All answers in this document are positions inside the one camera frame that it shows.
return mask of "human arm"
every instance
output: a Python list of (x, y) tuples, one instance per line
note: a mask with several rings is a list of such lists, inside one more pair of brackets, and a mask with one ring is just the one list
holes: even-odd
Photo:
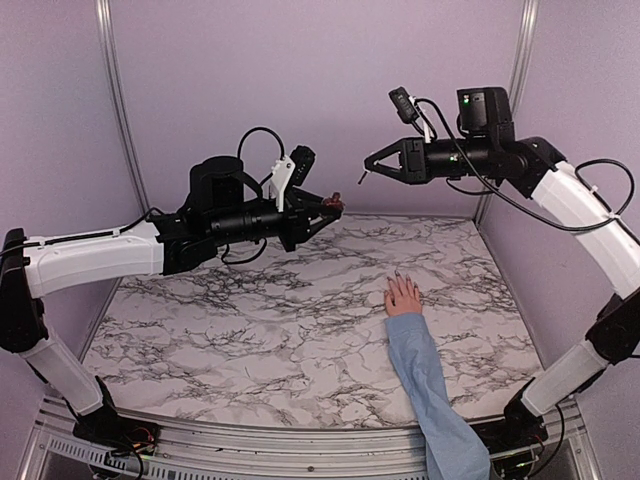
[(389, 356), (426, 439), (430, 480), (487, 480), (489, 453), (449, 403), (440, 357), (420, 303), (419, 289), (400, 275), (385, 292)]

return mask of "fingers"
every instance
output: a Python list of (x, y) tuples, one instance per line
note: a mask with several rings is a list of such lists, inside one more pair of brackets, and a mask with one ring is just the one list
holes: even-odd
[(401, 296), (398, 284), (391, 278), (389, 278), (389, 289), (391, 290), (391, 294), (393, 295), (394, 299), (399, 298)]
[(407, 275), (407, 294), (411, 297), (411, 298), (416, 298), (415, 296), (415, 287), (413, 285), (413, 282), (411, 281), (411, 279), (409, 278), (409, 275)]
[(396, 272), (396, 282), (398, 283), (398, 290), (400, 290), (400, 293), (402, 295), (407, 295), (407, 293), (409, 293), (407, 291), (407, 283), (399, 272)]
[(391, 313), (391, 309), (395, 306), (393, 304), (393, 296), (391, 295), (391, 292), (384, 292), (384, 306), (387, 309), (387, 313)]

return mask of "white bracket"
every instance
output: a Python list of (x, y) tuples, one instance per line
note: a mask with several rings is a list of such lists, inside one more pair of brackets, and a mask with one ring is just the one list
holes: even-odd
[(282, 159), (276, 160), (275, 166), (271, 169), (271, 185), (275, 190), (276, 207), (280, 213), (284, 212), (284, 193), (295, 168), (293, 160), (285, 155)]

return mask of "human hand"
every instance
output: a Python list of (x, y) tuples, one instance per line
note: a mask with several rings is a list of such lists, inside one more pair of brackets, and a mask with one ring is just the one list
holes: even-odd
[(420, 290), (409, 276), (406, 279), (396, 272), (395, 280), (389, 277), (389, 290), (384, 292), (387, 315), (395, 317), (403, 313), (422, 313)]

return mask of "metal frame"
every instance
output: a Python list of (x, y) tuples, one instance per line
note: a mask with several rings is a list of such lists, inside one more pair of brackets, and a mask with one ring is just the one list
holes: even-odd
[[(511, 71), (511, 79), (509, 81), (509, 101), (511, 103), (511, 112), (515, 118), (520, 103), (522, 101), (522, 92), (527, 80), (529, 72), (529, 64), (531, 63), (531, 52), (533, 51), (533, 39), (538, 20), (539, 0), (525, 0), (522, 9), (522, 22), (520, 24), (520, 34), (518, 35), (518, 44), (516, 46), (516, 56), (513, 62), (513, 70)], [(473, 215), (473, 222), (477, 227), (482, 225), (493, 195), (484, 195), (480, 197)]]
[(131, 135), (131, 127), (127, 117), (127, 109), (122, 91), (122, 80), (120, 78), (120, 70), (118, 68), (118, 56), (116, 54), (116, 42), (113, 36), (113, 27), (111, 25), (111, 5), (109, 0), (96, 0), (96, 10), (98, 14), (98, 28), (100, 31), (100, 43), (102, 45), (105, 67), (107, 70), (107, 80), (109, 83), (109, 91), (111, 93), (111, 101), (113, 103), (116, 115), (116, 124), (124, 156), (127, 161), (127, 168), (131, 177), (133, 190), (140, 208), (140, 213), (149, 210), (149, 198), (142, 180), (142, 172), (138, 163), (138, 156)]
[[(580, 480), (600, 480), (593, 450), (580, 411), (573, 400), (563, 403), (565, 439), (572, 450)], [(426, 480), (424, 437), (415, 427), (368, 430), (261, 428), (222, 425), (160, 417), (140, 412), (122, 414), (158, 423), (161, 431), (153, 456), (143, 455), (145, 478), (185, 480), (335, 479)], [(499, 417), (484, 418), (486, 421)], [(545, 415), (547, 444), (560, 435), (560, 418)], [(59, 398), (46, 397), (41, 405), (19, 480), (40, 480), (47, 455), (105, 468), (107, 448), (72, 435), (74, 419)], [(528, 451), (503, 452), (493, 460)], [(134, 459), (110, 462), (115, 472), (137, 473)]]

